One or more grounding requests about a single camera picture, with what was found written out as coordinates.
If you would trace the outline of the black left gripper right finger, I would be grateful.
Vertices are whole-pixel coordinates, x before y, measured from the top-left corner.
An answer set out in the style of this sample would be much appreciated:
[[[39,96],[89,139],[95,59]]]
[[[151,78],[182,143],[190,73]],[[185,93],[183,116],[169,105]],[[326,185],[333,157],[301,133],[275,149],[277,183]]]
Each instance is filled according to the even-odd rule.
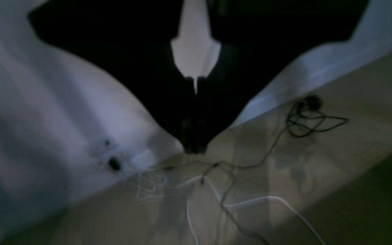
[[[197,79],[196,152],[302,54],[348,41],[367,0],[207,0],[216,64]]]

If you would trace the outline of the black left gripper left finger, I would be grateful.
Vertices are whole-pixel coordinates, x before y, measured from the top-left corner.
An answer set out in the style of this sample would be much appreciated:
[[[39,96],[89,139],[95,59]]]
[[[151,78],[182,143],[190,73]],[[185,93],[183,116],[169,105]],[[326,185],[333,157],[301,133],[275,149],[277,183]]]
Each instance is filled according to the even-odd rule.
[[[177,68],[182,0],[50,0],[28,13],[39,39],[103,69],[196,153],[194,80]]]

